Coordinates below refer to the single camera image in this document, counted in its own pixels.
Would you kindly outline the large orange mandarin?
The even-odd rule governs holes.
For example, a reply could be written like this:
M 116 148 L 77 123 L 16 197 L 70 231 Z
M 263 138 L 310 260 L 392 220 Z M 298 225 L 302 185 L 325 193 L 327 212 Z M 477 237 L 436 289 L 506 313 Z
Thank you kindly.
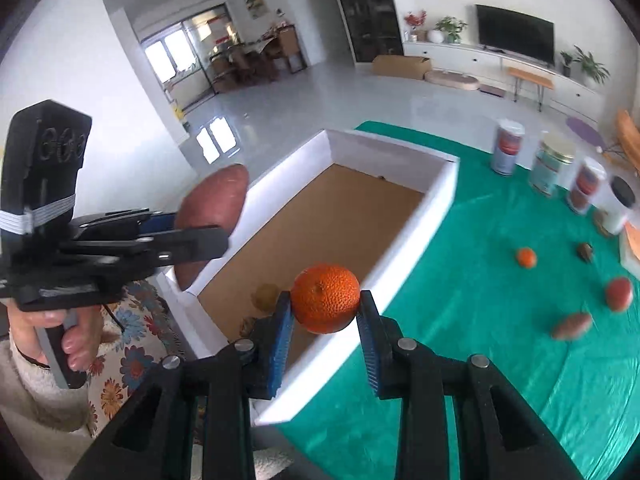
M 313 334 L 344 330 L 360 304 L 358 278 L 336 264 L 318 264 L 303 270 L 296 276 L 290 294 L 297 322 Z

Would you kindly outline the reddish sweet potato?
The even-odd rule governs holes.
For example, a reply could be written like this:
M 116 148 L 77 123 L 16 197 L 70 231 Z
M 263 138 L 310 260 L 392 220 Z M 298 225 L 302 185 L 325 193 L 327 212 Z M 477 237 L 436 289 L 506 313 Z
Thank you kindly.
M 593 317 L 590 313 L 577 312 L 569 315 L 552 330 L 555 340 L 577 340 L 591 330 Z
M 230 236 L 241 217 L 249 183 L 248 170 L 241 164 L 210 174 L 183 199 L 174 227 L 219 226 Z

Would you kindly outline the small orange mandarin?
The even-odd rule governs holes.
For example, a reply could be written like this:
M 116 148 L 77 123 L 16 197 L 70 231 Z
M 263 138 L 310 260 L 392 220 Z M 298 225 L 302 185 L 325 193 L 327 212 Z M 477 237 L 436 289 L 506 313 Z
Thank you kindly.
M 516 252 L 516 261 L 524 269 L 533 269 L 537 264 L 537 254 L 532 248 L 523 247 Z

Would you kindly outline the kiwi fruit in box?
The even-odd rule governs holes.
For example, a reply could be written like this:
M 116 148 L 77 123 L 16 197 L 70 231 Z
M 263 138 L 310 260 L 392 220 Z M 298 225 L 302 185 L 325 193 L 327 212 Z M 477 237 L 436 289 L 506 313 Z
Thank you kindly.
M 270 314 L 276 310 L 280 292 L 275 284 L 261 284 L 250 294 L 250 300 L 257 310 Z

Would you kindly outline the floral cushion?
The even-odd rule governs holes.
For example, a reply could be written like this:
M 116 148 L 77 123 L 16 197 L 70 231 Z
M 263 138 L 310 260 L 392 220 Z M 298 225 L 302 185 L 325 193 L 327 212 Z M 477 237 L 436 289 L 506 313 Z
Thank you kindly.
M 165 356 L 184 356 L 168 304 L 147 281 L 125 287 L 117 304 L 102 308 L 104 327 L 116 339 L 88 370 L 88 431 L 96 437 Z

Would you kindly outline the green tablecloth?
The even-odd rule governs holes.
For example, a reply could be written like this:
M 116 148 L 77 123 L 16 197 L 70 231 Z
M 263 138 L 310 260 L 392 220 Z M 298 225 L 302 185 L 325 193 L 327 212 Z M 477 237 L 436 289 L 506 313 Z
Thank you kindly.
M 587 479 L 639 474 L 639 309 L 612 312 L 606 285 L 624 274 L 616 240 L 547 197 L 518 168 L 503 177 L 487 153 L 384 122 L 362 130 L 434 148 L 460 160 L 454 203 L 387 308 L 402 332 L 446 358 L 481 353 L 550 428 Z M 589 243 L 591 262 L 577 246 Z M 533 269 L 516 261 L 523 247 Z M 591 330 L 555 340 L 569 315 Z

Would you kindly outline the red labelled can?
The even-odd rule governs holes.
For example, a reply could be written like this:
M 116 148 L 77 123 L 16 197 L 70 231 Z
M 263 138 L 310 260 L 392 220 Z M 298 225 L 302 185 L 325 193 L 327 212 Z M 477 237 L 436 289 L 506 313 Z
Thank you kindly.
M 570 209 L 576 214 L 586 214 L 605 178 L 606 171 L 600 162 L 585 157 L 567 194 L 566 200 Z
M 519 122 L 506 118 L 498 120 L 490 163 L 492 170 L 502 176 L 513 174 L 524 136 L 525 128 Z

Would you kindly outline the red labelled can near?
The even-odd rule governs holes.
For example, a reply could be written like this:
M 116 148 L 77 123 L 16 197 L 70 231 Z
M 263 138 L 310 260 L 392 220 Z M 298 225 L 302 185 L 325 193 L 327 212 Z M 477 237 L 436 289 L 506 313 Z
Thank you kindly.
M 586 214 L 605 178 L 606 171 L 600 162 L 585 157 L 567 194 L 566 200 L 570 209 L 576 214 Z

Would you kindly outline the orange covered book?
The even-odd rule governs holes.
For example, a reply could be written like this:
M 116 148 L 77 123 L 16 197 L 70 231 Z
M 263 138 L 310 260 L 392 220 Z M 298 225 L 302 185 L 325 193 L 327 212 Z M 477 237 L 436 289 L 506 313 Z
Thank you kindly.
M 635 278 L 640 278 L 639 230 L 627 222 L 620 233 L 620 264 Z

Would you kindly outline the cardboard box on floor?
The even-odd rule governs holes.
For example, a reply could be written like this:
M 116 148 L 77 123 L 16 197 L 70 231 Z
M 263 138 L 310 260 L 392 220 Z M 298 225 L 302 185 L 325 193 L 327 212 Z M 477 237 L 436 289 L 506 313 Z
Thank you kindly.
M 424 56 L 378 55 L 372 62 L 376 76 L 423 80 L 432 69 L 432 60 Z

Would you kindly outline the white jar black lid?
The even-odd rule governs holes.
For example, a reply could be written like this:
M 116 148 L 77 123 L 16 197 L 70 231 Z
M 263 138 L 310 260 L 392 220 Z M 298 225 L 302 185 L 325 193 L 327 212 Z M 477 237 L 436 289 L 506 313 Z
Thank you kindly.
M 620 234 L 636 201 L 636 194 L 631 186 L 622 177 L 612 177 L 608 181 L 605 200 L 597 206 L 593 215 L 594 224 L 599 232 L 607 237 Z

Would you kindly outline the small wooden bench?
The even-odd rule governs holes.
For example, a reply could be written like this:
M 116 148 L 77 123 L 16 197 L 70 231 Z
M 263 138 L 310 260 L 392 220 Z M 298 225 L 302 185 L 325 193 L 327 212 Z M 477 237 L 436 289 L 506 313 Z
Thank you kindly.
M 537 105 L 538 110 L 541 112 L 544 106 L 544 92 L 554 89 L 553 80 L 512 66 L 509 66 L 506 72 L 514 79 L 513 101 L 518 102 L 523 84 L 528 82 L 536 87 Z

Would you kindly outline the potted green plant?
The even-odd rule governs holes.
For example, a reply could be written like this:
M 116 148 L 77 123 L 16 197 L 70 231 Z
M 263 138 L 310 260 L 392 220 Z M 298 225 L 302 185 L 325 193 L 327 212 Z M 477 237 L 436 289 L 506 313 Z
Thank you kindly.
M 444 35 L 447 44 L 460 44 L 462 32 L 468 28 L 468 23 L 448 15 L 441 18 L 435 28 Z

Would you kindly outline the red flower vase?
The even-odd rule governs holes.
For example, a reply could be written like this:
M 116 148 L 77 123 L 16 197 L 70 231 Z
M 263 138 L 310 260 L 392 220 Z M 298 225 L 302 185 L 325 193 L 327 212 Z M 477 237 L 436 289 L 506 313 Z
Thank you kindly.
M 426 11 L 420 10 L 416 12 L 408 12 L 404 15 L 406 25 L 405 36 L 407 41 L 419 42 L 425 40 L 425 21 Z

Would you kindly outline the green plant by tv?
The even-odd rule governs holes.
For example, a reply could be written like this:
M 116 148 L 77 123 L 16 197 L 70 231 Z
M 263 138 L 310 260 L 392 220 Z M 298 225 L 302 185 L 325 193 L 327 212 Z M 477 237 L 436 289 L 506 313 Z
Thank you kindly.
M 611 77 L 610 71 L 603 63 L 597 62 L 590 51 L 584 51 L 578 46 L 575 46 L 573 51 L 561 51 L 560 59 L 562 74 L 565 77 L 570 76 L 574 65 L 579 67 L 588 81 L 598 86 L 602 86 Z

